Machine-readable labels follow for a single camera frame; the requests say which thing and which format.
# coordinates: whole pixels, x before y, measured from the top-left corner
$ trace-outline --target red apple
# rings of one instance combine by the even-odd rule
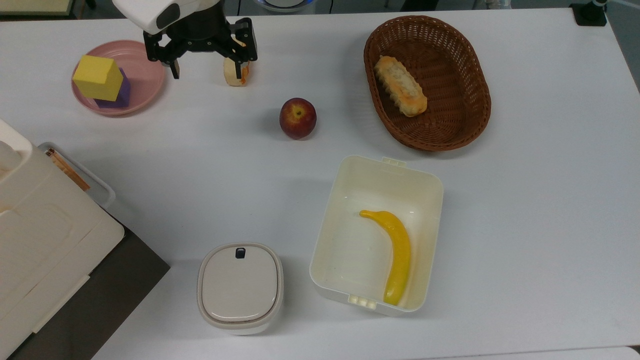
[[[316,126],[316,109],[299,97],[289,99],[280,110],[280,127],[290,138],[298,140],[309,135]]]

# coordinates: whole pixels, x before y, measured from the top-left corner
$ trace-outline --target pink bowl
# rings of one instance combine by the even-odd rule
[[[105,116],[118,116],[142,109],[153,100],[164,83],[164,67],[159,61],[149,61],[145,44],[133,40],[118,40],[102,44],[87,55],[111,58],[127,74],[131,83],[131,97],[126,108],[101,109],[91,98],[82,95],[71,81],[71,89],[76,99],[89,110]]]

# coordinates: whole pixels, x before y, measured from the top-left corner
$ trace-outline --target table surface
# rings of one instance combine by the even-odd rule
[[[365,79],[367,37],[398,15],[253,17],[249,86],[225,84],[221,56],[189,53],[151,107],[118,119],[82,107],[71,74],[85,52],[141,30],[0,23],[0,117],[109,183],[109,211],[172,266],[97,359],[416,359],[640,343],[640,95],[611,28],[578,27],[569,9],[430,13],[470,40],[493,106],[476,141],[426,153],[386,132]],[[308,140],[279,128],[291,97],[316,107]],[[325,299],[309,277],[333,179],[352,154],[406,161],[444,184],[427,300],[411,315]],[[237,241],[266,244],[284,265],[282,316],[260,336],[223,334],[196,306],[201,260]]]
[[[448,360],[469,360],[469,357],[447,357]],[[474,356],[472,360],[638,360],[640,354],[628,347],[590,348],[548,352],[525,352]]]
[[[0,0],[0,15],[68,15],[73,0]]]

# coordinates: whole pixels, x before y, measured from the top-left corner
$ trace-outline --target bread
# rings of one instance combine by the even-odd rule
[[[414,117],[427,110],[427,97],[400,61],[391,56],[382,56],[374,70],[401,113]]]
[[[241,44],[242,46],[246,46],[238,40],[236,40],[236,42],[238,44]],[[231,60],[230,58],[225,58],[223,70],[225,73],[225,81],[227,82],[227,84],[231,86],[245,86],[246,81],[249,78],[249,64],[251,64],[250,61],[240,65],[240,71],[241,71],[242,77],[238,79],[236,77],[236,63],[234,63],[234,61]]]

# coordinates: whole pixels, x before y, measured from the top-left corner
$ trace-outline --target wicker basket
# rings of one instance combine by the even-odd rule
[[[376,79],[380,56],[393,56],[409,70],[428,98],[427,110],[404,116]],[[428,16],[403,16],[371,33],[364,63],[373,104],[391,135],[406,146],[453,150],[475,140],[491,113],[489,88],[476,52],[452,26]]]

